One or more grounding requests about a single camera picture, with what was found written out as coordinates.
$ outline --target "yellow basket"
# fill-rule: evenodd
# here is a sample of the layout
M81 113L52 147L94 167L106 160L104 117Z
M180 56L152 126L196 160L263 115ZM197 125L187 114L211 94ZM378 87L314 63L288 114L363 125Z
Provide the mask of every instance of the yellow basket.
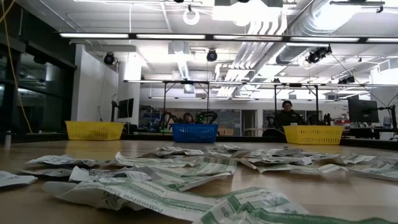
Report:
M284 126L286 140L294 144L340 144L342 126Z
M122 135L123 123L66 121L70 140L118 140Z

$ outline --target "plastic basket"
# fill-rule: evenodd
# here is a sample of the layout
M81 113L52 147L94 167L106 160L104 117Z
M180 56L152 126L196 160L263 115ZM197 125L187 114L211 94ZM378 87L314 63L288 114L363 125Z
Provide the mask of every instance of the plastic basket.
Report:
M123 123L66 121L70 140L118 140L122 135Z
M343 134L342 126L284 126L286 140L294 144L328 144L340 143Z
M218 124L172 124L175 142L215 142Z

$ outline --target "yellow cable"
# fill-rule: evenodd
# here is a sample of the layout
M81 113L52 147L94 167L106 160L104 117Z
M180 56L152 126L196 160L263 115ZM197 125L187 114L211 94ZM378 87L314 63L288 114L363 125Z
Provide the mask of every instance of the yellow cable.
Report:
M24 106L22 105L21 96L19 95L19 92L18 92L18 82L17 82L17 77L15 76L14 63L12 62L10 41L9 41L9 38L8 38L8 28L7 28L7 20L6 20L6 15L7 14L6 14L6 10L4 8L4 0L2 0L2 13L3 13L3 17L0 19L0 22L4 19L4 26L6 28L6 40L7 40L7 47L8 47L8 55L9 55L9 58L10 58L10 61L11 61L10 64L11 64L12 76L14 77L15 89L17 91L17 96L18 96L18 99L19 99L19 103L21 104L22 113L24 114L24 117L25 117L25 120L26 120L26 123L27 123L27 127L29 128L30 133L33 133L32 128L30 128L29 120L26 117Z
M4 0L2 0L2 5L3 5L3 10L2 10L2 17L0 18L0 23L2 22L2 20L4 18L6 18L6 15L8 14L8 12L11 10L12 6L14 5L16 0L12 0L10 6L8 7L7 11L4 12Z

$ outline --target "table surface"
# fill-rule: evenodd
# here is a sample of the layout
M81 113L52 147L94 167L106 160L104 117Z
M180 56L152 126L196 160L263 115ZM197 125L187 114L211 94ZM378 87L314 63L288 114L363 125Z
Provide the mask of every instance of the table surface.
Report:
M231 144L251 149L281 148L280 143ZM13 144L9 151L0 149L0 170L14 172L24 163L44 155L69 154L82 159L113 159L120 151L125 156L140 156L160 146L179 146L203 149L214 144L183 144L168 141L57 141ZM396 158L398 153L378 149L343 146L298 146L306 151L340 153ZM45 181L67 181L40 177L29 186L3 187L0 189L1 223L189 223L166 217L151 210L120 211L97 210L86 205L65 202L45 193L41 186ZM265 172L239 165L235 175L225 180L215 180L190 189L199 195L224 194L248 187L265 187L283 192L289 199L304 206L311 214L347 220L380 217L398 222L398 183L355 177L336 171L325 175L292 172Z

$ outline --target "dark jacket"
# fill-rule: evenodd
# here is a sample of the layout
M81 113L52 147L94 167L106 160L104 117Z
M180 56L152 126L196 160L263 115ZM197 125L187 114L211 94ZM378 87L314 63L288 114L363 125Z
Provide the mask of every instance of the dark jacket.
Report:
M298 125L306 124L303 118L294 112L294 110L290 110L289 112L282 110L275 117L276 128L281 129L283 126L290 126L291 123L297 123Z

